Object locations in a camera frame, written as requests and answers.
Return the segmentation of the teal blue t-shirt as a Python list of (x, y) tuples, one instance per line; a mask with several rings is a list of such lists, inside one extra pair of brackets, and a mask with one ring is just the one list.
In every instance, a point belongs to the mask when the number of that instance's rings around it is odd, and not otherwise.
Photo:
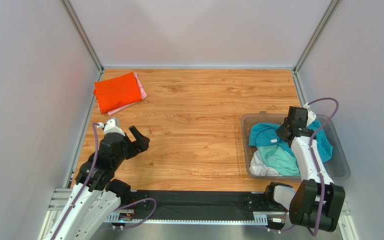
[[(276, 134), (276, 130), (280, 127), (276, 123), (257, 123), (253, 125), (249, 131), (247, 146), (249, 147), (262, 147), (270, 145), (279, 145), (284, 150), (289, 152), (296, 158), (291, 148), (285, 141), (282, 141)], [(271, 140), (277, 139), (277, 143), (272, 143)], [(323, 163), (330, 161), (333, 157), (334, 147), (329, 142), (325, 129), (321, 129), (316, 133), (317, 149)]]

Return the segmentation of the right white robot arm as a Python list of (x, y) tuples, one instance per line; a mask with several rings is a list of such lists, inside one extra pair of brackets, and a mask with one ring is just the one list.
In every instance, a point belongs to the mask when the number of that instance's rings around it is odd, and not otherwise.
[(294, 226), (307, 228), (312, 235), (318, 231), (333, 232), (338, 225), (346, 198), (342, 186), (335, 185), (327, 173), (317, 146), (316, 132), (309, 129), (307, 108), (291, 106), (287, 117), (276, 130), (296, 157), (301, 183), (292, 186), (271, 182), (265, 189), (265, 200), (285, 208)]

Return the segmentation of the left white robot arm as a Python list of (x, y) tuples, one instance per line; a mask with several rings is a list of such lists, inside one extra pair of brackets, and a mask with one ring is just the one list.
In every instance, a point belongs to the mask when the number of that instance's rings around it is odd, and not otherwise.
[(45, 240), (89, 240), (103, 221), (114, 211), (147, 202), (132, 201), (131, 186), (115, 179), (115, 172), (125, 160), (148, 150), (150, 139), (133, 125), (134, 140), (117, 124), (93, 123), (93, 132), (103, 129), (104, 137), (94, 137), (95, 150), (81, 165), (66, 204)]

